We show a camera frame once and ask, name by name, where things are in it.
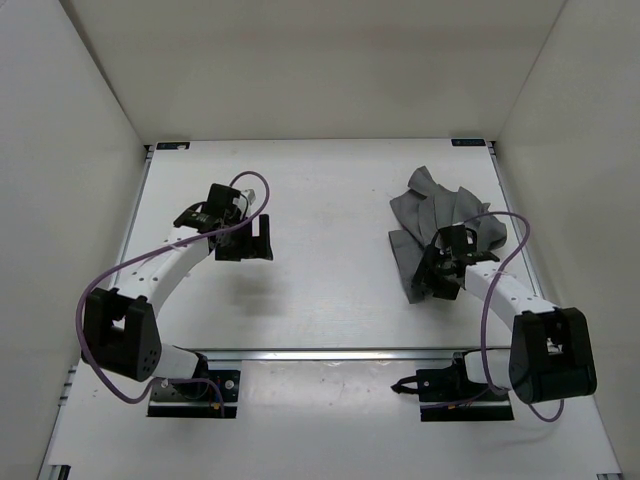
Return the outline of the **grey pleated skirt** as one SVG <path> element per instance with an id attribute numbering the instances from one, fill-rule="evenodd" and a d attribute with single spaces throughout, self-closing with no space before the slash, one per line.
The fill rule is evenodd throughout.
<path id="1" fill-rule="evenodd" d="M 480 251 L 494 251 L 507 240 L 506 225 L 487 213 L 482 202 L 464 187 L 450 191 L 437 183 L 427 167 L 417 168 L 408 181 L 408 190 L 390 200 L 391 210 L 401 225 L 388 233 L 402 288 L 411 304 L 433 295 L 427 286 L 414 286 L 423 250 L 440 228 L 463 222 L 477 234 Z"/>

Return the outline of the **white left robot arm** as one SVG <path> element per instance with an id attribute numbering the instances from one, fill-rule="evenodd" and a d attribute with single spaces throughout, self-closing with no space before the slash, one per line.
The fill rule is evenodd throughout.
<path id="1" fill-rule="evenodd" d="M 138 261 L 110 289 L 94 288 L 82 308 L 82 357 L 99 373 L 143 382 L 161 378 L 188 398 L 208 389 L 205 357 L 164 343 L 157 318 L 182 280 L 209 257 L 272 260 L 270 221 L 252 208 L 255 193 L 212 184 L 205 201 L 173 222 L 160 250 Z"/>

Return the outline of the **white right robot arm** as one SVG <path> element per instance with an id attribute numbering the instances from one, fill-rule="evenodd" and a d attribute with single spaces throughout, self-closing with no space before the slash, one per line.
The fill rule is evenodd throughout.
<path id="1" fill-rule="evenodd" d="M 448 387 L 456 398 L 471 400 L 484 387 L 494 394 L 513 392 L 528 405 L 595 393 L 585 315 L 535 295 L 504 271 L 496 255 L 479 250 L 472 229 L 458 224 L 438 230 L 411 285 L 448 301 L 466 291 L 482 301 L 483 324 L 494 314 L 511 332 L 506 349 L 491 349 L 482 340 L 478 350 L 455 354 Z"/>

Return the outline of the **left blue corner label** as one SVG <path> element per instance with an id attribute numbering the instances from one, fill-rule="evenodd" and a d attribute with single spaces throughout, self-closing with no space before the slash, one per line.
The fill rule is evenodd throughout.
<path id="1" fill-rule="evenodd" d="M 155 146 L 157 151 L 181 151 L 188 150 L 190 148 L 190 143 L 186 142 L 158 142 Z"/>

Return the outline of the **blue corner label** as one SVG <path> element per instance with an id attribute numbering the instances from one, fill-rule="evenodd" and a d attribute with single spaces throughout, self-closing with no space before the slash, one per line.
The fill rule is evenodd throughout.
<path id="1" fill-rule="evenodd" d="M 158 142 L 155 146 L 157 151 L 181 151 L 188 150 L 190 148 L 190 143 L 186 142 Z"/>
<path id="2" fill-rule="evenodd" d="M 454 147 L 485 147 L 486 142 L 481 138 L 452 138 L 451 144 Z"/>

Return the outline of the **right blue corner label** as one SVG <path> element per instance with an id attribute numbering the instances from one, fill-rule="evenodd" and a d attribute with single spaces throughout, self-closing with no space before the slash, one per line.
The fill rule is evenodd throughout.
<path id="1" fill-rule="evenodd" d="M 485 147 L 486 142 L 481 138 L 452 138 L 451 144 L 454 147 Z"/>

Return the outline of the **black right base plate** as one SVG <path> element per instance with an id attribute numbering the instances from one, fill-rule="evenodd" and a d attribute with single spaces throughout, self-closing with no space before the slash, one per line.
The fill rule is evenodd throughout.
<path id="1" fill-rule="evenodd" d="M 422 423 L 501 422 L 515 419 L 509 397 L 486 384 L 471 382 L 463 367 L 418 369 L 396 381 L 391 390 L 418 398 Z"/>

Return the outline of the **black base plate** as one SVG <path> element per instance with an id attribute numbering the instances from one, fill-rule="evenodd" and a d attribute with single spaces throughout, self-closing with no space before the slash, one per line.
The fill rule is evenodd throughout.
<path id="1" fill-rule="evenodd" d="M 210 370 L 210 379 L 222 398 L 208 384 L 156 386 L 151 390 L 147 416 L 151 418 L 235 419 L 240 370 Z"/>
<path id="2" fill-rule="evenodd" d="M 396 381 L 391 390 L 418 398 L 422 423 L 501 422 L 515 419 L 509 397 L 486 384 L 471 382 L 463 367 L 418 369 Z"/>

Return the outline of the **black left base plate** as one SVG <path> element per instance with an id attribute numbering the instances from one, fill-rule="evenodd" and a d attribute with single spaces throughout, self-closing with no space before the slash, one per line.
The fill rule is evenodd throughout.
<path id="1" fill-rule="evenodd" d="M 147 416 L 151 418 L 235 419 L 240 370 L 210 370 L 210 379 L 222 398 L 208 384 L 156 386 L 151 390 Z"/>

